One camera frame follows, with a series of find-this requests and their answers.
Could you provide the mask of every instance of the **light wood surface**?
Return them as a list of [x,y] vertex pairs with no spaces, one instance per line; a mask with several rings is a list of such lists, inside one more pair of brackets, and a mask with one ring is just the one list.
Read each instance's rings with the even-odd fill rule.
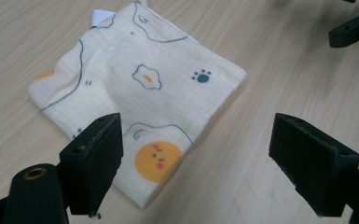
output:
[[[128,0],[0,0],[0,199],[28,166],[57,164],[69,139],[27,88],[90,28],[93,9]],[[277,112],[302,118],[359,152],[359,43],[327,33],[359,0],[150,0],[149,6],[248,72],[181,167],[146,209],[111,188],[102,219],[71,223],[348,223],[317,217],[269,157]]]

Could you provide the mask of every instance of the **muslin cloth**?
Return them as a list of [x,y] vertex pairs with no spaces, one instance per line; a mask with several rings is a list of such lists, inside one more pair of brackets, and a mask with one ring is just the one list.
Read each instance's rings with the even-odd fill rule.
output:
[[124,157],[113,184],[144,207],[245,76],[132,3],[87,31],[29,92],[70,138],[119,112]]

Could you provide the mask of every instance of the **blue paw print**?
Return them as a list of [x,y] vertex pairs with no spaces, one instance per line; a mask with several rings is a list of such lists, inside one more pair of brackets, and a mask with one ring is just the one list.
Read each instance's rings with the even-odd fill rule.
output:
[[192,77],[191,79],[197,80],[199,83],[206,83],[209,81],[210,75],[211,75],[211,72],[207,72],[204,69],[202,69],[200,73],[195,72],[194,77]]
[[77,133],[81,133],[82,132],[82,130],[79,128],[79,129],[77,129]]

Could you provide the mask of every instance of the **folded cloth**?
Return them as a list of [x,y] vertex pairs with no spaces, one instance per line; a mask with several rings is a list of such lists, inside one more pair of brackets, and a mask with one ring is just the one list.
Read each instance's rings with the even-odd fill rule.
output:
[[70,138],[119,112],[124,157],[113,184],[144,207],[245,76],[133,3],[87,31],[29,92]]
[[102,9],[94,9],[91,16],[91,28],[97,27],[106,18],[115,16],[116,12],[106,11]]

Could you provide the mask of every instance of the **cartoon egg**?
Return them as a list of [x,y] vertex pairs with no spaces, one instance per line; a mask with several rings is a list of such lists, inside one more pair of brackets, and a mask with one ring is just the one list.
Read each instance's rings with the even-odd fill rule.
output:
[[160,183],[193,144],[177,125],[151,126],[134,123],[123,134],[123,146],[131,152],[133,171],[145,180]]
[[135,159],[138,173],[145,179],[161,182],[182,157],[179,148],[170,142],[153,142],[143,146]]
[[141,64],[137,67],[132,77],[137,80],[147,90],[160,90],[161,82],[159,72],[156,69],[148,68]]

